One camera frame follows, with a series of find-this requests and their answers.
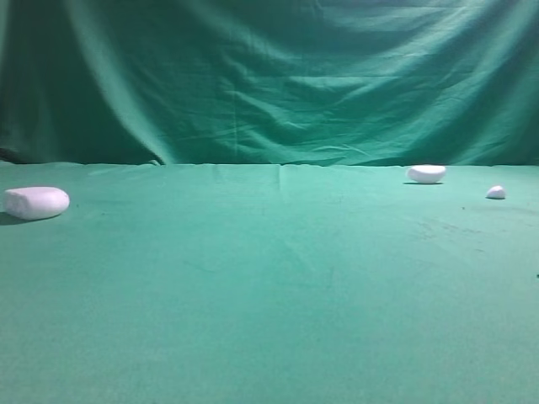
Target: styrofoam piece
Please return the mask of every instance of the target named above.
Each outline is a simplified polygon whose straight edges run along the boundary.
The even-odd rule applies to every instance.
[[[4,191],[6,213],[25,221],[58,216],[69,206],[66,192],[52,187],[28,187]]]

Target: white object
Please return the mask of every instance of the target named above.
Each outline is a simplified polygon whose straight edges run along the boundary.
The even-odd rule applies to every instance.
[[[437,183],[446,175],[446,168],[429,164],[413,166],[408,170],[407,175],[417,183]]]
[[[58,216],[69,206],[69,196],[58,188],[29,187],[4,192],[6,213],[25,221],[38,221]]]
[[[505,189],[496,185],[487,192],[487,198],[489,199],[505,199]]]

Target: white pebble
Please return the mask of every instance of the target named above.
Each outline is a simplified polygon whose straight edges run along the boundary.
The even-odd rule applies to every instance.
[[[487,198],[489,199],[505,199],[505,189],[496,185],[487,192]]]
[[[413,166],[408,170],[407,175],[417,183],[437,183],[446,175],[446,168],[429,164]]]
[[[69,206],[69,196],[58,188],[29,187],[4,192],[6,213],[25,221],[58,216]]]

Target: green curtain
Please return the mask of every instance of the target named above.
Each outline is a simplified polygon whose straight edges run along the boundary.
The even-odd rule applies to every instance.
[[[537,0],[0,0],[15,162],[539,163]]]

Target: large white stone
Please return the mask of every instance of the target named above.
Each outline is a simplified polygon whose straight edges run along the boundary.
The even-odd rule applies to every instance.
[[[69,196],[58,188],[29,187],[4,192],[6,213],[25,221],[38,221],[58,216],[69,206]]]
[[[407,175],[417,183],[438,183],[446,175],[446,168],[429,164],[413,166],[408,170]]]
[[[487,198],[489,199],[505,199],[505,189],[499,185],[492,187],[487,192]]]

